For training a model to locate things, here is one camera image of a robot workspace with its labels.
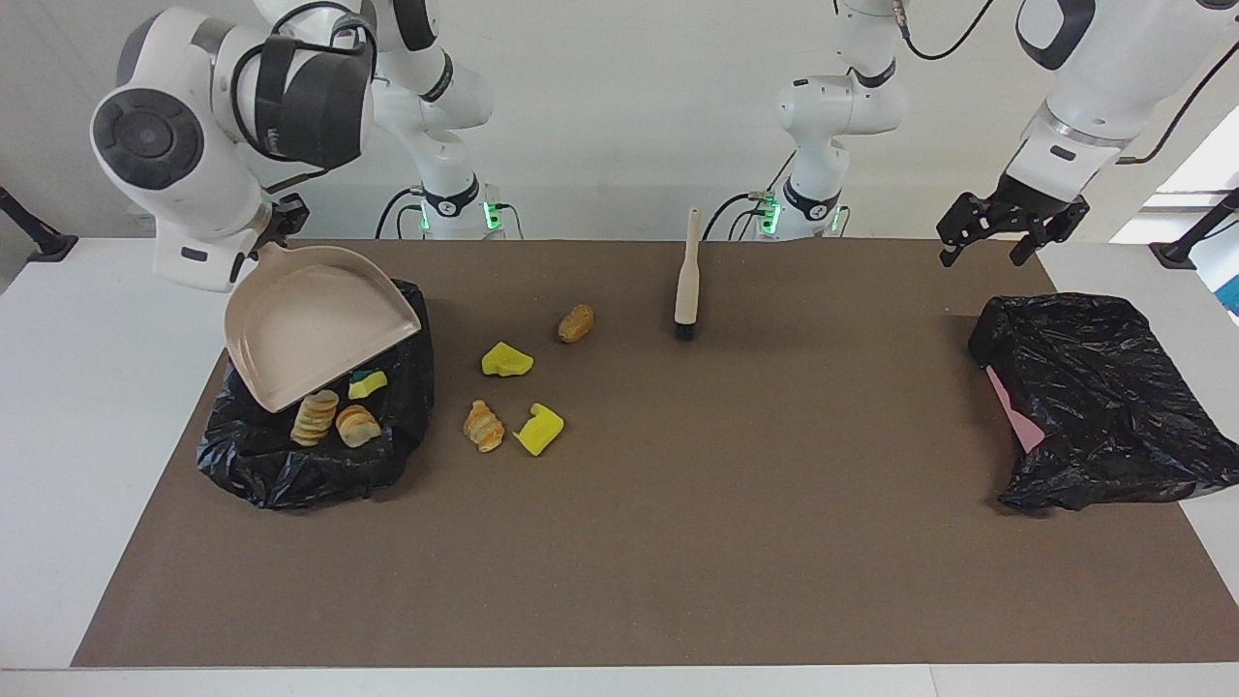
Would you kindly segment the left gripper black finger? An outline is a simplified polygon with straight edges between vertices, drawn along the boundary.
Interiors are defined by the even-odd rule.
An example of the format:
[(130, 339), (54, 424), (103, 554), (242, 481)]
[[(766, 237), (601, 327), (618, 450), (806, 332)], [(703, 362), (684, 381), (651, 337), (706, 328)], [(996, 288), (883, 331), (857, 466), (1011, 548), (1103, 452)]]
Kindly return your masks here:
[(957, 258), (970, 244), (985, 241), (994, 234), (990, 222), (992, 202), (983, 196), (963, 193), (957, 196), (957, 201), (944, 212), (935, 230), (943, 244), (939, 260), (943, 266), (952, 267)]
[(1010, 260), (1014, 265), (1022, 266), (1035, 253), (1048, 246), (1049, 243), (1067, 241), (1089, 210), (1090, 206), (1087, 201), (1072, 201), (1067, 204), (1066, 210), (1054, 213), (1054, 215), (1035, 215), (1028, 210), (1014, 213), (1011, 222), (1016, 225), (1017, 232), (1025, 234), (1010, 253)]

